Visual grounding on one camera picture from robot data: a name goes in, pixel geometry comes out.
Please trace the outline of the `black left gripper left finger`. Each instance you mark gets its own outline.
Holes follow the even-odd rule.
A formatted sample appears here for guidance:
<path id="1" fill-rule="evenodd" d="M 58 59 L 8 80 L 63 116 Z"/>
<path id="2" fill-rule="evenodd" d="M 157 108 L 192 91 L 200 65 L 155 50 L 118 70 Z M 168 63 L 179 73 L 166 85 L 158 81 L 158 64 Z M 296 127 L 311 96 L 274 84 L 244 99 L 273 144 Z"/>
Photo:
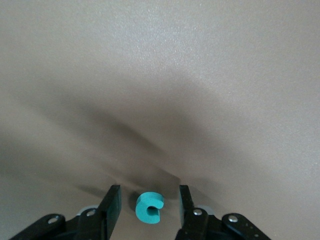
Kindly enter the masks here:
<path id="1" fill-rule="evenodd" d="M 98 206 L 66 220 L 62 214 L 45 215 L 14 235 L 12 240 L 108 240 L 121 212 L 121 186 L 112 185 Z"/>

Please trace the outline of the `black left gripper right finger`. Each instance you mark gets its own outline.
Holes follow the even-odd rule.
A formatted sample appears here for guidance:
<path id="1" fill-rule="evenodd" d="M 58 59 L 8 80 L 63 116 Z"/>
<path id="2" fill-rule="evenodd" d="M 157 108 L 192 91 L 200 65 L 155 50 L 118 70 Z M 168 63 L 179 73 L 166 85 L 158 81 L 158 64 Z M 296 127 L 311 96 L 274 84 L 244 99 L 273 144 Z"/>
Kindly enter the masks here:
<path id="1" fill-rule="evenodd" d="M 177 240 L 269 240 L 248 218 L 228 213 L 218 219 L 194 205 L 188 185 L 179 186 L 181 228 Z"/>

